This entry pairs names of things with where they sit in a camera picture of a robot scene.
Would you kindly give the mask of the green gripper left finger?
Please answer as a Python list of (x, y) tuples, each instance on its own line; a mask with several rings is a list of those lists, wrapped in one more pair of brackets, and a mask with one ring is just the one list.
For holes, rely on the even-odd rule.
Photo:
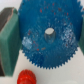
[(4, 8), (0, 12), (0, 76), (13, 75), (20, 48), (17, 10)]

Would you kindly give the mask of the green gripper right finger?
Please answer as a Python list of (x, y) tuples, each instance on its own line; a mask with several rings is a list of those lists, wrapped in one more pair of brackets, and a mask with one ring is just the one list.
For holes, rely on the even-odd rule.
[(82, 53), (84, 55), (84, 28), (82, 29), (82, 32), (81, 32), (79, 46), (80, 46), (80, 49), (81, 49), (81, 51), (82, 51)]

